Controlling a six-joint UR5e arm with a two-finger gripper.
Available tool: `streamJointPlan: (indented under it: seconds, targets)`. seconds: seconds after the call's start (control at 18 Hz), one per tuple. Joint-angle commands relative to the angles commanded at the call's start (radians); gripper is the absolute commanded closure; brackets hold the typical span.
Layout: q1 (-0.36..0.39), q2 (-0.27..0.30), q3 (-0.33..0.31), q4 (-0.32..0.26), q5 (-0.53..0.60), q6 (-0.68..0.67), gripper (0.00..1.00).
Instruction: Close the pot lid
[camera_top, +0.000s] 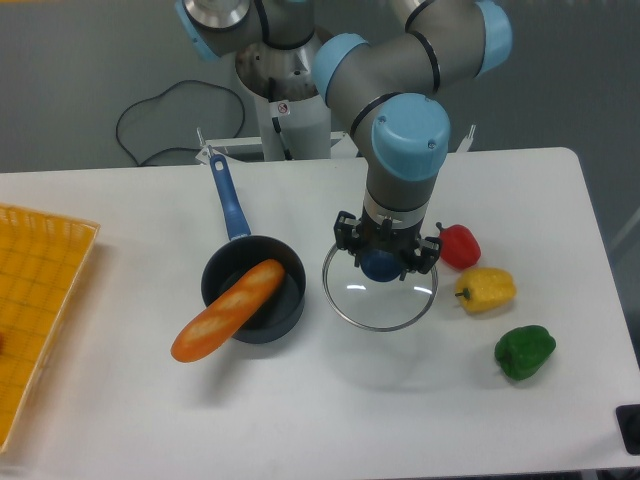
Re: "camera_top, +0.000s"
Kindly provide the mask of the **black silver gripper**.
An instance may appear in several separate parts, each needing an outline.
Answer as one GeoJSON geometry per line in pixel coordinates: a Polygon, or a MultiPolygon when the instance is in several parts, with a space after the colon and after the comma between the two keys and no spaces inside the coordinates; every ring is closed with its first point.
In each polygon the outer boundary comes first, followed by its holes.
{"type": "Polygon", "coordinates": [[[401,260],[401,281],[408,274],[428,274],[441,256],[442,240],[420,235],[427,207],[423,203],[412,210],[392,210],[366,190],[360,219],[338,212],[333,226],[336,248],[348,252],[355,267],[374,252],[401,260]]]}

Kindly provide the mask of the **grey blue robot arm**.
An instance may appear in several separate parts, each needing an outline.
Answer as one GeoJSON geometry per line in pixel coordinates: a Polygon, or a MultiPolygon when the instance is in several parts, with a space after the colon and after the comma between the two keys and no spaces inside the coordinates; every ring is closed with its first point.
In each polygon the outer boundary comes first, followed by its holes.
{"type": "Polygon", "coordinates": [[[450,137],[435,95],[507,60],[506,12],[492,1],[396,1],[403,31],[375,46],[319,28],[310,1],[179,1],[175,10],[202,57],[234,56],[267,157],[326,155],[332,119],[364,156],[363,211],[338,216],[337,248],[377,282],[428,273],[440,247],[420,229],[450,137]]]}

